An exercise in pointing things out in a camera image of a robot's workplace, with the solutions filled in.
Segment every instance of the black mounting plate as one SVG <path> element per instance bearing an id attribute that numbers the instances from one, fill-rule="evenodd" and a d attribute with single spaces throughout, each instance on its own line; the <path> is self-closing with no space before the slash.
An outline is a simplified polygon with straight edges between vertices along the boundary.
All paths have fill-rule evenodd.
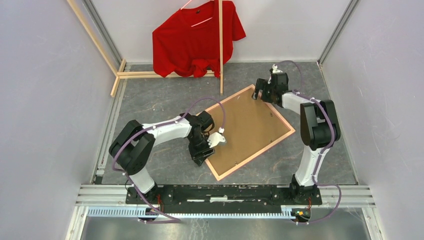
<path id="1" fill-rule="evenodd" d="M 317 191 L 312 205 L 323 204 Z M 152 204 L 158 204 L 159 196 L 164 211 L 175 214 L 281 213 L 281 205 L 309 204 L 308 197 L 293 200 L 289 187 L 280 185 L 158 185 L 145 195 Z M 134 187 L 128 189 L 125 203 L 145 204 Z"/>

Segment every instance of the red shirt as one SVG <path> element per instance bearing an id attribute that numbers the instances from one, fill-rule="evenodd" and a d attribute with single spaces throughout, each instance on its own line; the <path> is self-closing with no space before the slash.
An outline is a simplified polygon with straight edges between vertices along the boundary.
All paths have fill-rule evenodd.
<path id="1" fill-rule="evenodd" d="M 223 63 L 233 54 L 233 41 L 246 37 L 232 1 L 222 1 Z M 180 9 L 153 31 L 153 70 L 166 77 L 203 77 L 207 69 L 220 76 L 218 2 Z"/>

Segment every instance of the clothes hanger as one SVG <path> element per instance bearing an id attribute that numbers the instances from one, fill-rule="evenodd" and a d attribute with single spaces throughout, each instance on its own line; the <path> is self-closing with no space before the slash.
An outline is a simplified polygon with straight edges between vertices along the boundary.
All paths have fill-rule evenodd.
<path id="1" fill-rule="evenodd" d="M 189 3 L 191 3 L 193 0 L 188 0 L 188 2 L 186 3 L 186 4 L 184 4 L 184 6 L 182 6 L 182 8 L 180 8 L 180 10 L 182 10 L 183 8 L 185 8 Z M 206 19 L 206 20 L 203 20 L 203 21 L 201 21 L 201 22 L 199 22 L 199 23 L 196 23 L 196 24 L 194 24 L 194 25 L 191 25 L 192 27 L 195 27 L 195 26 L 197 26 L 197 25 L 199 25 L 199 24 L 202 24 L 202 23 L 204 23 L 204 22 L 207 22 L 207 21 L 209 21 L 209 20 L 211 20 L 212 19 L 212 17 L 210 17 L 210 18 L 208 18 L 208 19 Z"/>

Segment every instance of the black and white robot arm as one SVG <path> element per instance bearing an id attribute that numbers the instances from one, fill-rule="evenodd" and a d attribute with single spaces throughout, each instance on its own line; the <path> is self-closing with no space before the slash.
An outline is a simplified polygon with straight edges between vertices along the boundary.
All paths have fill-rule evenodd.
<path id="1" fill-rule="evenodd" d="M 143 129 L 149 129 L 134 139 L 137 141 L 135 145 L 132 143 L 127 145 L 116 159 L 116 162 L 143 194 L 156 185 L 145 167 L 152 148 L 155 146 L 173 139 L 187 138 L 191 158 L 200 166 L 207 157 L 215 153 L 216 145 L 226 142 L 222 135 L 224 132 L 222 128 L 209 135 L 207 130 L 212 130 L 215 124 L 211 115 L 206 111 L 197 116 L 188 113 L 184 119 L 181 119 L 182 116 L 183 114 L 157 123 L 140 124 L 136 120 L 129 121 L 110 146 L 109 153 L 115 157 L 120 148 L 132 136 Z"/>
<path id="2" fill-rule="evenodd" d="M 270 73 L 269 79 L 259 78 L 256 81 L 252 98 L 256 100 L 260 97 L 264 102 L 276 104 L 300 115 L 300 136 L 304 149 L 300 166 L 293 175 L 290 188 L 294 196 L 301 195 L 302 192 L 313 192 L 317 188 L 314 179 L 318 181 L 323 159 L 332 147 L 323 151 L 332 139 L 329 124 L 316 103 L 300 96 L 299 92 L 289 90 L 289 78 L 286 73 L 278 70 L 275 65 L 270 69 Z M 341 131 L 333 101 L 317 101 L 325 110 L 333 127 L 334 141 L 338 141 Z"/>

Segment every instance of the brown board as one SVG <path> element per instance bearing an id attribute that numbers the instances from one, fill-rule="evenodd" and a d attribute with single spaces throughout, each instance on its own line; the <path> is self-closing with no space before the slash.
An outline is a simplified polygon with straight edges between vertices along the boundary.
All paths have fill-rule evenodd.
<path id="1" fill-rule="evenodd" d="M 215 154 L 205 161 L 218 181 L 295 132 L 272 104 L 252 99 L 254 89 L 248 86 L 221 102 L 226 144 L 216 146 Z M 215 122 L 212 134 L 223 122 L 223 111 L 218 104 L 206 111 Z"/>

